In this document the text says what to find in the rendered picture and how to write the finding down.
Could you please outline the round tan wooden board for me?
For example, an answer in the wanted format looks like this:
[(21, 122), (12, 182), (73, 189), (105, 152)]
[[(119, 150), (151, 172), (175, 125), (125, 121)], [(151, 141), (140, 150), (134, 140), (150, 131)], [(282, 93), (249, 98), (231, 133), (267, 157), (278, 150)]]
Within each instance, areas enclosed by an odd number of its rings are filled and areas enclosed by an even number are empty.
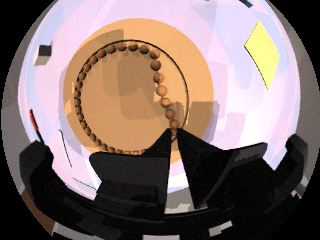
[[(108, 53), (95, 65), (89, 63), (92, 56), (97, 56), (100, 49), (107, 51), (108, 45), (132, 41), (149, 45), (149, 51), (159, 49), (161, 68), (151, 69), (149, 52), (147, 55), (137, 51), (117, 51)], [(79, 97), (84, 120), (96, 140), (115, 151), (121, 149), (133, 153), (144, 148), (151, 148), (169, 121), (179, 121), (179, 127), (201, 139), (207, 131), (212, 116), (213, 85), (207, 61), (189, 40), (185, 33), (171, 25), (153, 19), (125, 19), (107, 24), (93, 32), (81, 43), (71, 63), (68, 64), (64, 77), (63, 100), (65, 116), (77, 140), (89, 153), (108, 152), (97, 147), (95, 140), (89, 139), (84, 132), (81, 120), (77, 120), (76, 81), (84, 72), (84, 64), (91, 64)], [(161, 85), (168, 89), (167, 99), (175, 112), (172, 120), (165, 119), (167, 109), (161, 107), (163, 96), (156, 93), (159, 84), (155, 83), (155, 73), (163, 73)]]

